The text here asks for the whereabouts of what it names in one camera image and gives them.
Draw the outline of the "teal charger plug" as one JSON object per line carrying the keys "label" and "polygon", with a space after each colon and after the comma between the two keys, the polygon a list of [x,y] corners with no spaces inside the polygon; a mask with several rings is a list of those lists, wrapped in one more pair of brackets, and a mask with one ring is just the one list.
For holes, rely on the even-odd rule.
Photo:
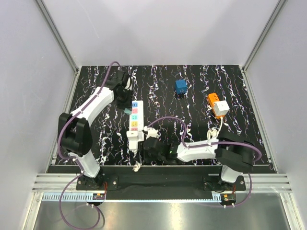
{"label": "teal charger plug", "polygon": [[132,114],[132,110],[128,109],[128,108],[125,108],[124,109],[124,113],[128,114],[128,115],[131,115]]}

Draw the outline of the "white multicolour power strip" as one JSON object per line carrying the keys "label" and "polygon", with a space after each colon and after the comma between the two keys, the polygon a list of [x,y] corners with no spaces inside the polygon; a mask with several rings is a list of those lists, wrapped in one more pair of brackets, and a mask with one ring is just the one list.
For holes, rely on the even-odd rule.
{"label": "white multicolour power strip", "polygon": [[129,130],[138,131],[139,139],[138,141],[129,141],[129,150],[135,152],[138,150],[138,143],[144,141],[144,133],[142,132],[144,127],[144,109],[143,101],[133,101],[132,102],[132,114],[129,120]]}

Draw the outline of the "blue cube socket adapter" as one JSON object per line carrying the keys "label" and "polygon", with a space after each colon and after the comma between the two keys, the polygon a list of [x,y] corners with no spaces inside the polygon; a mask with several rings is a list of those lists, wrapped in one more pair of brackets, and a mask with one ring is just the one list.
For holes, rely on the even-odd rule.
{"label": "blue cube socket adapter", "polygon": [[175,81],[175,92],[176,94],[180,95],[180,94],[185,94],[188,90],[187,87],[187,82],[186,80],[182,79],[182,80],[176,80]]}

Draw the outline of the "orange power strip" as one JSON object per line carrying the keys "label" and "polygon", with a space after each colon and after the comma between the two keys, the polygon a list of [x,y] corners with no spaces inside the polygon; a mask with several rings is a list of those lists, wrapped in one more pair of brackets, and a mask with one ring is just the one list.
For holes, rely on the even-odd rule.
{"label": "orange power strip", "polygon": [[210,93],[208,94],[208,102],[210,107],[212,108],[212,111],[214,113],[214,116],[217,119],[220,119],[221,117],[225,117],[226,113],[228,112],[226,109],[222,110],[219,109],[219,105],[225,105],[224,101],[220,101],[216,93]]}

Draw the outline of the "white usb charger plug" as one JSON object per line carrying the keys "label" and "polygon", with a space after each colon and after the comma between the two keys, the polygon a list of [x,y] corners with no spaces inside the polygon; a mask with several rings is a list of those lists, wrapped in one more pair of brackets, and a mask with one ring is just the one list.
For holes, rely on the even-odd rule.
{"label": "white usb charger plug", "polygon": [[139,132],[138,131],[127,131],[126,132],[127,134],[127,138],[129,141],[138,141],[139,139]]}

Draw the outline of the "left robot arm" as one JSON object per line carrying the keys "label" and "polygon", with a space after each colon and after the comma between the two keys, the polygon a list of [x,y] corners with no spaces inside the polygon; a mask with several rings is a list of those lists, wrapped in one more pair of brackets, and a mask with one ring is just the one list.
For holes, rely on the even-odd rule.
{"label": "left robot arm", "polygon": [[126,71],[117,70],[111,79],[105,78],[80,107],[59,116],[58,155],[76,162],[81,169],[79,183],[94,190],[103,187],[105,182],[103,171],[91,152],[91,125],[111,103],[127,114],[132,112],[132,78]]}

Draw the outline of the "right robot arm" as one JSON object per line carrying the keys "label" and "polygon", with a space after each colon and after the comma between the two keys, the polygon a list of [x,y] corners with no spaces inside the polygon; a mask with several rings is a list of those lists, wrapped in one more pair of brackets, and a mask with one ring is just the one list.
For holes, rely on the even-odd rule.
{"label": "right robot arm", "polygon": [[142,155],[147,164],[161,162],[166,165],[183,165],[190,161],[216,159],[222,165],[219,177],[206,179],[204,183],[212,191],[221,193],[234,190],[237,178],[252,171],[254,152],[253,144],[222,134],[188,144],[166,144],[157,138],[148,137],[143,143]]}

